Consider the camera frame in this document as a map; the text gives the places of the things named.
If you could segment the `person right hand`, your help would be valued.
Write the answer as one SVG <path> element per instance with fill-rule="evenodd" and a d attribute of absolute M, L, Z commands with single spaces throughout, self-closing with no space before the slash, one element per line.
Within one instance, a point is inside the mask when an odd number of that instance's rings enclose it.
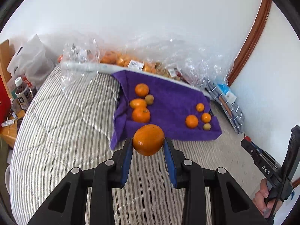
<path fill-rule="evenodd" d="M 256 206 L 256 208 L 259 210 L 261 215 L 264 218 L 271 217 L 271 211 L 275 204 L 275 199 L 269 201 L 267 204 L 265 203 L 265 199 L 269 196 L 269 190 L 267 187 L 267 180 L 264 178 L 260 182 L 260 188 L 259 191 L 255 193 L 255 196 L 253 198 L 253 203 Z"/>

